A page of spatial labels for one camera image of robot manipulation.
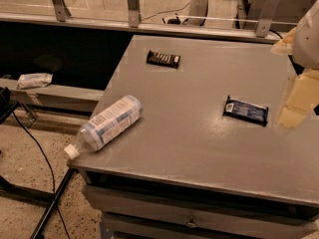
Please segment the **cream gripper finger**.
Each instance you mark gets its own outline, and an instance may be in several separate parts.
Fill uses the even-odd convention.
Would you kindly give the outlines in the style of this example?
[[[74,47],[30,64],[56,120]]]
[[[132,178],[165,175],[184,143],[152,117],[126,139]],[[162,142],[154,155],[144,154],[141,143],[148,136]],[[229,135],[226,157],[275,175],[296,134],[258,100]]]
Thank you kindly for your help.
[[[270,52],[274,55],[291,55],[296,29],[290,30],[282,39],[275,43]]]
[[[319,71],[306,69],[295,78],[277,123],[285,128],[297,128],[318,105]]]

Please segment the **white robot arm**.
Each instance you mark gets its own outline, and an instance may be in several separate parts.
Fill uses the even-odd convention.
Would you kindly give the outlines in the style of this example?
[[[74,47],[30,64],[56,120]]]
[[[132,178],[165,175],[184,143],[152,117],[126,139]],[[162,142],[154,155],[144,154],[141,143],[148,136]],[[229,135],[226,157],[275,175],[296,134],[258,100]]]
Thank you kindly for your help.
[[[272,46],[271,53],[291,55],[293,62],[304,68],[295,78],[277,119],[283,127],[297,128],[319,105],[319,0],[295,28]]]

